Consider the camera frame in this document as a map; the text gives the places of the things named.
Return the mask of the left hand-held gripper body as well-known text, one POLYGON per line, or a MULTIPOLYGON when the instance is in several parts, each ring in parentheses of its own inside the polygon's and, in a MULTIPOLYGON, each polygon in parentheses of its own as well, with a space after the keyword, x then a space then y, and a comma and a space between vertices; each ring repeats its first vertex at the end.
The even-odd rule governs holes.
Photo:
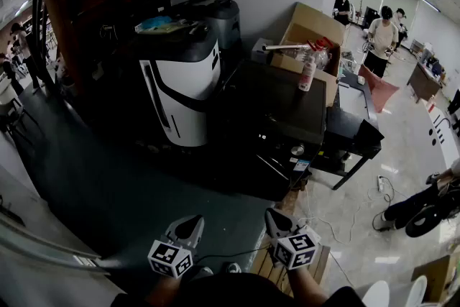
POLYGON ((179 279, 192 268, 197 245, 197 237, 180 239, 162 235, 153 242, 147 259, 154 272, 179 279))

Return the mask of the black cabinet appliance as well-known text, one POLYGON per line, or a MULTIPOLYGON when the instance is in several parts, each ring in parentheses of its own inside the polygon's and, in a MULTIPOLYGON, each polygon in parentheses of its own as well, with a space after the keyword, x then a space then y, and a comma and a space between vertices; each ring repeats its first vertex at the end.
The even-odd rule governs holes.
POLYGON ((326 130, 326 83, 298 88, 299 75, 253 62, 242 63, 216 107, 213 158, 232 191, 280 201, 307 175, 326 130), (292 147, 303 144, 301 156, 292 147))

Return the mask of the person's right forearm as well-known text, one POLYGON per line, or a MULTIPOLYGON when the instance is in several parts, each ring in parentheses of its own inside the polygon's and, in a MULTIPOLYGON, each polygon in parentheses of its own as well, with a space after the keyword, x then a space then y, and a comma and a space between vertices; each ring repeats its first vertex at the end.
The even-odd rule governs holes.
POLYGON ((328 300, 306 266, 288 270, 287 276, 298 307, 321 307, 328 300))

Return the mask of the person's left forearm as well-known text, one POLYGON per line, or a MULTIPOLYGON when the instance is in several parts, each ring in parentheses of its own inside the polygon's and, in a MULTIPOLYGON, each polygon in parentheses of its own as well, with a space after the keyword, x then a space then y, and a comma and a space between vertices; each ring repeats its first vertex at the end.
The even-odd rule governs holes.
POLYGON ((170 307, 180 291, 181 279, 161 276, 154 288, 145 298, 152 307, 170 307))

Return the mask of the dark green carpet platform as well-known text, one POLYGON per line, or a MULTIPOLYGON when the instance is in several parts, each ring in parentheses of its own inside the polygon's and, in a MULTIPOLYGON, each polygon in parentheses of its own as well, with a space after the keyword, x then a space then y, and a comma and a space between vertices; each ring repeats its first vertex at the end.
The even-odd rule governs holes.
POLYGON ((26 88, 29 139, 19 145, 37 192, 110 266, 147 266, 147 251, 175 219, 200 214, 197 257, 217 268, 235 257, 250 270, 269 201, 201 187, 159 169, 150 153, 88 127, 55 96, 26 88))

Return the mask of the white rounded toilet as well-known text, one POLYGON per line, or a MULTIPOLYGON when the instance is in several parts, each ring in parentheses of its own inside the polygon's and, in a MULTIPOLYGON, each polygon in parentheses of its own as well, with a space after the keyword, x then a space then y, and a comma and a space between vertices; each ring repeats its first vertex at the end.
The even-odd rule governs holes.
POLYGON ((362 297, 366 307, 389 307, 390 289, 386 281, 379 280, 372 284, 362 297))

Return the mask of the black table with sink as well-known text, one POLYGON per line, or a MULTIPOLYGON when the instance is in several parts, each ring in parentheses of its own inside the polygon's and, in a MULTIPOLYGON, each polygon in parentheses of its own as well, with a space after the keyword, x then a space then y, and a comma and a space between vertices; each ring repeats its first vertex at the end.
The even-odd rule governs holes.
POLYGON ((334 191, 340 189, 382 149, 382 142, 379 146, 368 148, 354 144, 354 136, 363 119, 379 129, 369 85, 358 84, 357 77, 346 71, 339 81, 334 103, 326 110, 323 144, 312 163, 313 169, 341 178, 331 187, 334 191))

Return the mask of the black angular panel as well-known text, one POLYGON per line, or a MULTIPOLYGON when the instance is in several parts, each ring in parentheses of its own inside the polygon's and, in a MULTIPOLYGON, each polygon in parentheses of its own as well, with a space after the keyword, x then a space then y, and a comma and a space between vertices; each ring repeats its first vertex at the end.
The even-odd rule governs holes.
POLYGON ((367 120, 363 119, 354 136, 354 144, 360 148, 376 147, 385 138, 378 128, 375 128, 367 120))

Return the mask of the black round seat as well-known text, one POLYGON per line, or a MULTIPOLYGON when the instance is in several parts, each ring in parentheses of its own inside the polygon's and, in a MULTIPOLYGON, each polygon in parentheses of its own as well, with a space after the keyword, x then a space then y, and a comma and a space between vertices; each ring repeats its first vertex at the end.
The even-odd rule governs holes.
POLYGON ((421 237, 436 228, 445 218, 442 206, 429 205, 418 212, 405 226, 405 233, 411 238, 421 237))

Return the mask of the white and black robot appliance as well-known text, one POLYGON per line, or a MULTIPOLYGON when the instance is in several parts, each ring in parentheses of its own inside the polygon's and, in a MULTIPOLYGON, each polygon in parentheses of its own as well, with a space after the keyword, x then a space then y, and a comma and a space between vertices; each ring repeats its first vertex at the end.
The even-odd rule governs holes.
POLYGON ((116 51, 136 87, 139 133, 154 143, 205 145, 208 105, 221 74, 211 27, 190 20, 164 24, 134 33, 116 51))

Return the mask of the clear jug with red cap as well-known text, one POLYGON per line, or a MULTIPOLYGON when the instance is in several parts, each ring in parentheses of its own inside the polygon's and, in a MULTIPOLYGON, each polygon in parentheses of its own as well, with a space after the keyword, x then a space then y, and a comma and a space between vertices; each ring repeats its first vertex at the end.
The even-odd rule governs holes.
POLYGON ((282 53, 303 63, 313 61, 317 69, 323 70, 331 58, 330 49, 333 46, 329 39, 323 37, 316 41, 309 40, 305 44, 291 45, 282 53))

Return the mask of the white counter with black marks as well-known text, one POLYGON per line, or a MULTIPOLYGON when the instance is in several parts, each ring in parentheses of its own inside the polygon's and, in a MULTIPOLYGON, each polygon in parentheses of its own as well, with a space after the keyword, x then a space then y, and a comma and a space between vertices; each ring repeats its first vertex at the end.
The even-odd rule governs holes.
POLYGON ((433 146, 441 151, 445 166, 450 168, 452 163, 460 158, 460 152, 451 131, 451 121, 434 103, 426 103, 425 110, 431 121, 428 136, 431 141, 435 141, 433 146))

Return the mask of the silver metal tube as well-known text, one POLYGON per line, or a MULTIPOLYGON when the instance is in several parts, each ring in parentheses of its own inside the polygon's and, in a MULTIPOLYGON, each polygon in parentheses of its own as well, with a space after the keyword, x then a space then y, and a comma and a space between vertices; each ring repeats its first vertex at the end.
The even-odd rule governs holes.
POLYGON ((266 45, 263 44, 263 51, 273 51, 273 50, 308 50, 311 49, 310 45, 266 45))

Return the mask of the open cardboard box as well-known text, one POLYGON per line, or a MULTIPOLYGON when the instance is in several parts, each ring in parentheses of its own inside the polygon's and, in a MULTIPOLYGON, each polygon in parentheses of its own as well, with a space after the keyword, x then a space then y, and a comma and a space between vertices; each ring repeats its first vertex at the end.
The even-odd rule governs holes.
MULTIPOLYGON (((298 2, 295 5, 293 17, 281 40, 281 45, 299 45, 307 41, 316 41, 323 37, 333 43, 330 49, 331 58, 328 65, 319 70, 316 68, 314 79, 326 83, 325 106, 331 107, 336 97, 339 83, 341 44, 344 38, 344 26, 327 15, 298 2)), ((271 66, 297 73, 298 82, 303 70, 303 62, 284 55, 284 50, 273 50, 271 66)))

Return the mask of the blue cloth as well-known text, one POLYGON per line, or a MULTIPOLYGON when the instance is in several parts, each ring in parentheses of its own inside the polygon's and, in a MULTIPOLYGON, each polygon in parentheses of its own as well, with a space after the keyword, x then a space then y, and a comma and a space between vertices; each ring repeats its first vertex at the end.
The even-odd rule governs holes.
POLYGON ((140 33, 155 27, 162 26, 164 24, 171 23, 172 18, 169 16, 156 16, 153 18, 145 19, 141 21, 135 28, 134 31, 136 33, 140 33))

